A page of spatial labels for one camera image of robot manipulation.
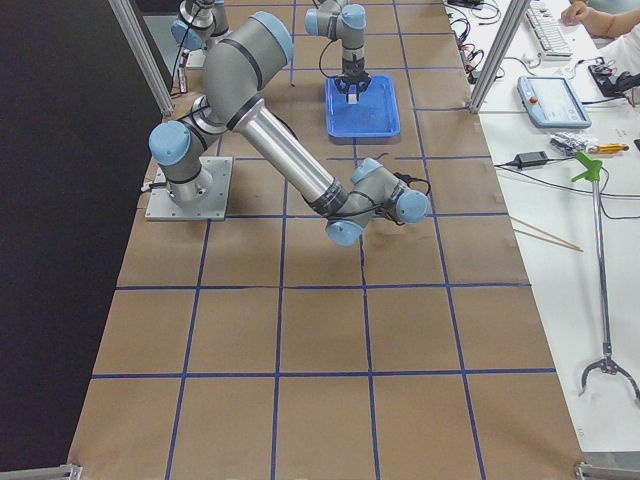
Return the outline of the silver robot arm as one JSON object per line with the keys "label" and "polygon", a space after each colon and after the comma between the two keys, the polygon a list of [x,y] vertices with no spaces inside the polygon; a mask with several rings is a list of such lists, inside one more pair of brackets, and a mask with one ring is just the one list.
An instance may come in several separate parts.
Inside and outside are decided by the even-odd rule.
{"label": "silver robot arm", "polygon": [[221,210],[227,195],[222,161],[207,165],[204,152],[221,136],[244,137],[327,221],[325,231],[338,245],[354,244],[374,217],[397,224],[423,221],[428,196],[408,179],[366,158],[354,170],[352,190],[330,174],[272,113],[262,89],[292,58],[293,43],[283,23],[259,11],[211,46],[205,58],[204,93],[177,120],[156,126],[149,147],[165,178],[168,202],[182,217],[205,206]]}
{"label": "silver robot arm", "polygon": [[[364,7],[351,1],[316,1],[305,14],[307,34],[341,43],[341,73],[331,80],[350,104],[357,103],[371,83],[365,70],[366,24]],[[229,33],[222,1],[183,1],[171,25],[181,53],[205,50]]]}

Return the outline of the person hand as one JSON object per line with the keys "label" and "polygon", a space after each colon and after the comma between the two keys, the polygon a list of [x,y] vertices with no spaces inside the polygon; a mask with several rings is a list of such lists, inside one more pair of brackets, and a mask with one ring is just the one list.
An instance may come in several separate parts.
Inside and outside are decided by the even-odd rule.
{"label": "person hand", "polygon": [[573,1],[560,15],[564,26],[578,25],[590,15],[590,7],[584,1]]}

